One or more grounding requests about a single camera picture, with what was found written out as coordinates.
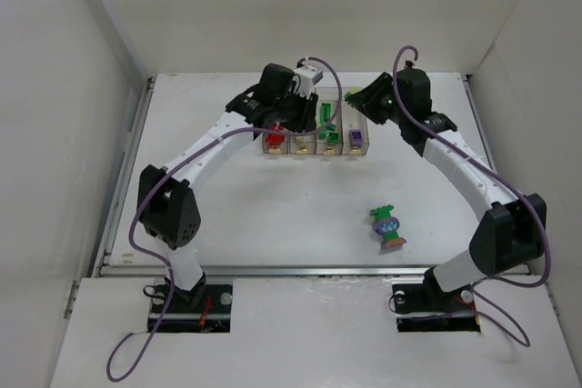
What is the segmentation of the red lego brick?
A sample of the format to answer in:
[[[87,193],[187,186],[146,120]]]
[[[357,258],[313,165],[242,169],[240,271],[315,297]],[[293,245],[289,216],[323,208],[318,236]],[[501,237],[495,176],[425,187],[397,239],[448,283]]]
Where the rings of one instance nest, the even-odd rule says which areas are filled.
[[[276,122],[269,127],[269,130],[271,133],[266,135],[265,143],[269,148],[279,147],[286,140],[286,137],[283,135],[284,126]]]

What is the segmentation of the green 2x4 lego brick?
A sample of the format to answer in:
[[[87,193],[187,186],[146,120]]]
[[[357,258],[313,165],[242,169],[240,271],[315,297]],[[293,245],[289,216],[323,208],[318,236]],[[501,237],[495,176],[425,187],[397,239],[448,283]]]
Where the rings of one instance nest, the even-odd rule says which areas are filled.
[[[320,124],[326,124],[331,117],[331,104],[322,103],[319,110]]]

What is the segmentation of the dark green lego cluster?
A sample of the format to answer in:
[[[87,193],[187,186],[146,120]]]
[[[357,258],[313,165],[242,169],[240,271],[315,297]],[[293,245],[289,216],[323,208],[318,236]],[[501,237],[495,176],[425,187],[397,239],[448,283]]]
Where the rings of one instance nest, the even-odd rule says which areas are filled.
[[[338,144],[340,141],[340,132],[336,124],[328,124],[325,130],[317,134],[317,140],[326,144]]]

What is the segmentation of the purple green flower lego figure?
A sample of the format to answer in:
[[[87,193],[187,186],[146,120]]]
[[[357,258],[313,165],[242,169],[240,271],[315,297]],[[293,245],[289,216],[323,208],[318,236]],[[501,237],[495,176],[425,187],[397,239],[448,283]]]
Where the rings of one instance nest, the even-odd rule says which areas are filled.
[[[406,244],[406,239],[398,233],[400,221],[393,215],[395,207],[387,204],[369,211],[373,230],[381,238],[380,252],[387,253]]]

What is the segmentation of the yellow green lego stack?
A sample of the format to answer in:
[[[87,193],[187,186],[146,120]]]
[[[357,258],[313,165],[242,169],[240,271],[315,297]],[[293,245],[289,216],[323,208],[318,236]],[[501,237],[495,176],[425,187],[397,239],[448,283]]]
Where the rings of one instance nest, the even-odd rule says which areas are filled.
[[[355,94],[359,93],[361,90],[362,90],[361,87],[352,87],[352,88],[348,89],[344,94],[344,99],[345,100],[349,99],[351,95],[355,95]]]

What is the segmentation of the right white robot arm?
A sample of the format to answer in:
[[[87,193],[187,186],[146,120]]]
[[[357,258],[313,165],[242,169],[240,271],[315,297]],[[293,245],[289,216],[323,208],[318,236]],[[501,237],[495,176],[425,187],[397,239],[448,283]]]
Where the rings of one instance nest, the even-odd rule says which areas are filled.
[[[468,248],[428,269],[420,284],[396,284],[398,314],[453,313],[469,305],[466,295],[545,252],[547,206],[500,181],[468,146],[457,126],[432,108],[427,74],[408,66],[381,74],[345,101],[374,124],[396,124],[404,141],[438,169],[472,208],[478,226]]]

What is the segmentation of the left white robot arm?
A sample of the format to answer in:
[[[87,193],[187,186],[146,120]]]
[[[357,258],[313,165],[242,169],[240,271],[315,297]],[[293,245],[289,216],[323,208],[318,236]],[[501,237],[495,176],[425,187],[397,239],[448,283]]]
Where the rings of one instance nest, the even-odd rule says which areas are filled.
[[[181,156],[141,172],[138,220],[160,241],[173,268],[156,289],[172,304],[192,311],[205,294],[206,276],[193,242],[202,223],[196,195],[230,157],[266,131],[315,130],[315,86],[322,77],[322,70],[311,65],[267,65],[258,83],[234,97],[209,131]]]

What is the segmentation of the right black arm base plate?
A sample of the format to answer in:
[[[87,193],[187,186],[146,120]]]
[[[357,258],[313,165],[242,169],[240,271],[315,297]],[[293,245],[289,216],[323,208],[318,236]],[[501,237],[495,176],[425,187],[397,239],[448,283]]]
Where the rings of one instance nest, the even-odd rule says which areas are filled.
[[[400,333],[480,332],[475,296],[469,286],[452,293],[428,285],[392,284],[389,300]]]

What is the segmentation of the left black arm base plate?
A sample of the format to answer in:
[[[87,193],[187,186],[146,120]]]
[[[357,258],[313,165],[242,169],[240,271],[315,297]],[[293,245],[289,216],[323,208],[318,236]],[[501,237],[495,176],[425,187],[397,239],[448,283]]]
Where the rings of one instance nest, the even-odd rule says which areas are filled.
[[[147,285],[150,299],[147,330],[152,332],[166,303],[168,286]],[[229,333],[233,302],[232,284],[207,284],[198,304],[191,308],[174,295],[157,331],[160,333]]]

